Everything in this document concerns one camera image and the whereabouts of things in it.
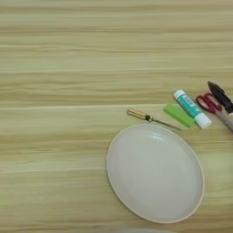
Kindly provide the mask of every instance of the white ceramic plate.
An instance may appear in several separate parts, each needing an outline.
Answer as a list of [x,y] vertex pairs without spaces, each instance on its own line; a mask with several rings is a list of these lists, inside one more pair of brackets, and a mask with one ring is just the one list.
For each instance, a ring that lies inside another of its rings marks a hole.
[[121,201],[152,222],[188,218],[204,194],[194,151],[181,137],[154,125],[129,127],[114,138],[107,153],[107,173]]

